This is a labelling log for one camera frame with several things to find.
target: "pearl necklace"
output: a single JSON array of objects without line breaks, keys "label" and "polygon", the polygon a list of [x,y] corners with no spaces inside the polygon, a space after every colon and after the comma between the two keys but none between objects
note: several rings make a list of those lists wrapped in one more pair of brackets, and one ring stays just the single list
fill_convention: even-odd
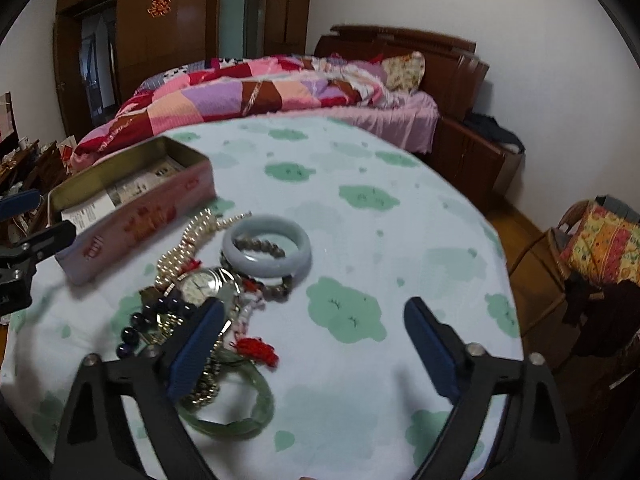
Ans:
[{"label": "pearl necklace", "polygon": [[157,266],[158,273],[154,283],[156,289],[165,290],[178,276],[183,274],[184,269],[193,260],[196,252],[211,235],[248,216],[251,216],[250,211],[220,221],[216,219],[216,216],[208,207],[200,211],[187,224],[180,243],[160,256]]}]

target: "wooden wardrobe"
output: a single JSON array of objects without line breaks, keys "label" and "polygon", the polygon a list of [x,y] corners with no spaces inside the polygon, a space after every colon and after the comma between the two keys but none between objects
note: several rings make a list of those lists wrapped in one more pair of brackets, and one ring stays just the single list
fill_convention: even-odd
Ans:
[{"label": "wooden wardrobe", "polygon": [[[80,139],[90,131],[84,117],[78,66],[79,21],[93,9],[116,5],[116,85],[120,102],[146,78],[190,62],[218,56],[220,0],[166,0],[170,10],[153,17],[153,0],[58,0],[54,65],[58,98],[67,135]],[[264,0],[265,56],[304,54],[309,0]]]}]

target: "pink bed sheet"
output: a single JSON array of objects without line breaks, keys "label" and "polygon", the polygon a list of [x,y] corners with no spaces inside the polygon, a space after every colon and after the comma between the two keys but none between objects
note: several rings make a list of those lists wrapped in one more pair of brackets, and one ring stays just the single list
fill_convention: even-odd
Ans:
[{"label": "pink bed sheet", "polygon": [[393,109],[336,106],[269,114],[281,117],[328,117],[357,126],[398,148],[412,153],[430,153],[440,114],[438,105],[425,92],[407,96],[403,106]]}]

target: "green jade bangle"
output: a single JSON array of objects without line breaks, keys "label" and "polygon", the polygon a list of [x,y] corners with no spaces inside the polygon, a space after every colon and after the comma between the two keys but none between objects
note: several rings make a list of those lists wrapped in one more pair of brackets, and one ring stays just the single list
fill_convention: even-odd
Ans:
[{"label": "green jade bangle", "polygon": [[177,406],[178,414],[194,430],[207,436],[249,436],[259,433],[273,418],[274,402],[269,384],[254,364],[227,349],[221,348],[216,355],[217,361],[222,366],[221,374],[236,371],[241,374],[258,395],[251,415],[247,418],[235,420],[228,424],[201,420],[195,415],[195,410],[190,403],[181,400]]}]

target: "newspaper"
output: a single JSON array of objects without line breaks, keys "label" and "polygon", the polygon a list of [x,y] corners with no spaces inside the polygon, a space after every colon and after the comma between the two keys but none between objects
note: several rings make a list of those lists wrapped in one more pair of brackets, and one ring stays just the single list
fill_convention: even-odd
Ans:
[{"label": "newspaper", "polygon": [[169,177],[184,168],[172,158],[164,158],[153,163],[148,168],[128,176],[114,186],[107,188],[96,196],[61,212],[63,220],[69,220],[76,226],[76,233],[80,234],[97,221],[117,208],[131,202],[143,193],[159,186]]}]

